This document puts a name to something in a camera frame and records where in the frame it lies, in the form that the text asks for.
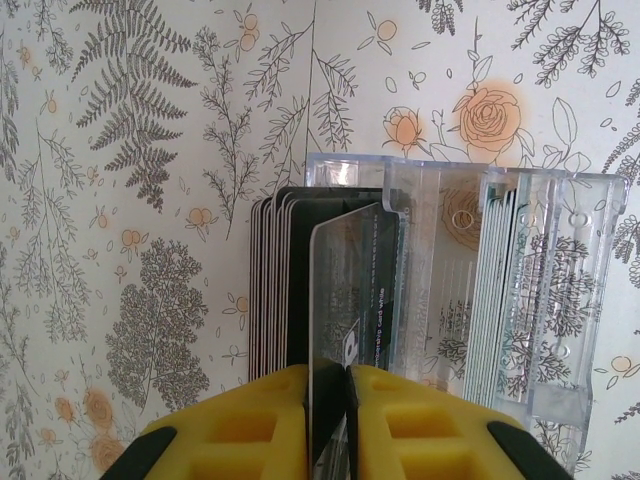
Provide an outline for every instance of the transparent plastic case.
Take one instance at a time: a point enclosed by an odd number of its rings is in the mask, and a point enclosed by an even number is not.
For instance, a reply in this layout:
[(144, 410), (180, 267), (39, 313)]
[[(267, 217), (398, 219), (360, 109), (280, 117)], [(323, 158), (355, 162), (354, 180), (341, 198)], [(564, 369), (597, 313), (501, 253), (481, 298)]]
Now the transparent plastic case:
[(572, 473), (627, 181), (313, 154), (307, 183), (382, 186), (400, 217), (391, 371), (512, 415)]

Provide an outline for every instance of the orange flower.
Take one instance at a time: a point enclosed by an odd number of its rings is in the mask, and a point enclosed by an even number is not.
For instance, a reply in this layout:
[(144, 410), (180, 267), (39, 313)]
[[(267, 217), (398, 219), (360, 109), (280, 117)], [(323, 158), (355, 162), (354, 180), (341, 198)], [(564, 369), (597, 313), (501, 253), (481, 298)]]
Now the orange flower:
[(410, 108), (393, 107), (385, 115), (382, 124), (390, 138), (382, 146), (387, 143), (397, 143), (402, 147), (405, 157), (409, 154), (409, 150), (419, 146), (418, 141), (422, 140), (420, 138), (422, 129), (418, 121), (418, 114)]
[(453, 111), (460, 111), (460, 136), (475, 161), (493, 162), (511, 146), (520, 128), (518, 100), (500, 90), (481, 88), (473, 96), (465, 95)]
[(124, 452), (124, 446), (108, 435), (98, 435), (91, 442), (91, 458), (98, 471), (106, 472)]
[(56, 398), (56, 412), (60, 415), (60, 418), (67, 423), (71, 423), (74, 420), (73, 407), (71, 402), (63, 397)]
[(84, 397), (87, 416), (96, 428), (109, 430), (113, 423), (113, 411), (107, 396), (95, 388), (89, 389)]

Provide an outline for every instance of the black rubber tip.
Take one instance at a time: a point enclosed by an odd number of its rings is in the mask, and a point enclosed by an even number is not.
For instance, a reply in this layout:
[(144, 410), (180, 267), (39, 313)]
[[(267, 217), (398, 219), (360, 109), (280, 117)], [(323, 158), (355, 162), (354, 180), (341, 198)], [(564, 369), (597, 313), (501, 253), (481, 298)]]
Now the black rubber tip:
[(178, 431), (161, 427), (136, 438), (101, 480), (144, 480)]
[(490, 422), (487, 429), (526, 480), (571, 480), (528, 432), (503, 422)]

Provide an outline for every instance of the hole in plastic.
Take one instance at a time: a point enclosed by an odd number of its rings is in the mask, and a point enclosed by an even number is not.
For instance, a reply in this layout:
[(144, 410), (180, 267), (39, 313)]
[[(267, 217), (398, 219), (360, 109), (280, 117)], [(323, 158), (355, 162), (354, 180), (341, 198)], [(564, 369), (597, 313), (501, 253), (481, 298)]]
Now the hole in plastic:
[(260, 458), (198, 458), (191, 465), (189, 480), (260, 480), (264, 462)]
[(586, 213), (576, 212), (569, 216), (569, 224), (574, 228), (584, 228), (591, 223), (591, 216)]
[(458, 230), (466, 230), (474, 224), (473, 215), (466, 210), (458, 210), (451, 216), (451, 223)]
[(551, 347), (551, 352), (558, 358), (567, 358), (571, 355), (571, 350), (566, 345), (555, 344)]
[(528, 228), (535, 227), (537, 223), (535, 214), (523, 213), (522, 215), (520, 215), (520, 223)]
[(460, 435), (453, 420), (442, 408), (405, 407), (387, 412), (393, 438), (442, 438)]
[(273, 412), (229, 412), (215, 424), (209, 441), (213, 443), (270, 442), (278, 417)]
[(466, 447), (452, 445), (438, 455), (416, 451), (400, 457), (406, 480), (479, 480), (483, 475)]

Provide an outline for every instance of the floral wallpaper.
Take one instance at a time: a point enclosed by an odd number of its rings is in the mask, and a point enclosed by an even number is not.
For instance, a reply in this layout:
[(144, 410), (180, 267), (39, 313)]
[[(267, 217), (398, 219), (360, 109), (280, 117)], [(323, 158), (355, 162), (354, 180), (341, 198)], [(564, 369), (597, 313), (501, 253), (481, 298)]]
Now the floral wallpaper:
[(252, 202), (349, 151), (629, 178), (577, 478), (640, 479), (639, 21), (632, 0), (0, 0), (0, 477), (99, 478), (244, 383)]

